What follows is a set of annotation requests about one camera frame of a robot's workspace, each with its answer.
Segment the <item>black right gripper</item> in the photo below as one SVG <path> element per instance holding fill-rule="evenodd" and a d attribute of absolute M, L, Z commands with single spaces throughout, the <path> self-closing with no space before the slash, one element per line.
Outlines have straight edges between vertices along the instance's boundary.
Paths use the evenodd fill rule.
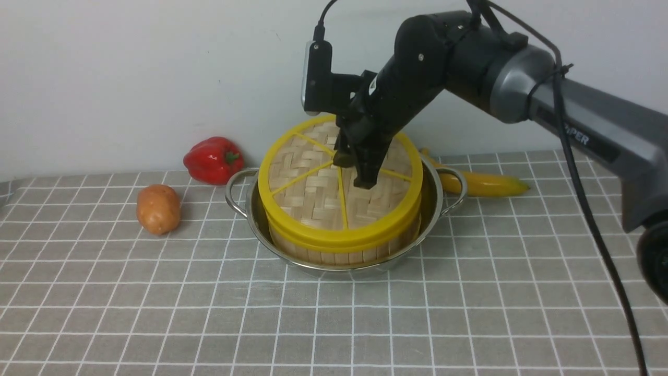
<path fill-rule="evenodd" d="M 332 164 L 355 168 L 355 187 L 376 186 L 394 136 L 444 90 L 452 46 L 448 26 L 445 14 L 406 19 L 382 69 L 360 74 L 364 82 L 352 98 L 352 112 L 336 115 L 340 131 Z"/>

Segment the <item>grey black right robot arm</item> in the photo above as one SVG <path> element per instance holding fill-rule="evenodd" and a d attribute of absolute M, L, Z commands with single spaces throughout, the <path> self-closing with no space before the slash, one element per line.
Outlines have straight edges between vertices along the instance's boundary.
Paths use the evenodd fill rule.
<path fill-rule="evenodd" d="M 506 124 L 536 122 L 619 178 L 622 227 L 645 229 L 638 266 L 666 301 L 666 115 L 566 79 L 557 50 L 504 31 L 492 3 L 469 6 L 406 19 L 386 65 L 333 111 L 355 185 L 375 185 L 389 141 L 442 91 Z"/>

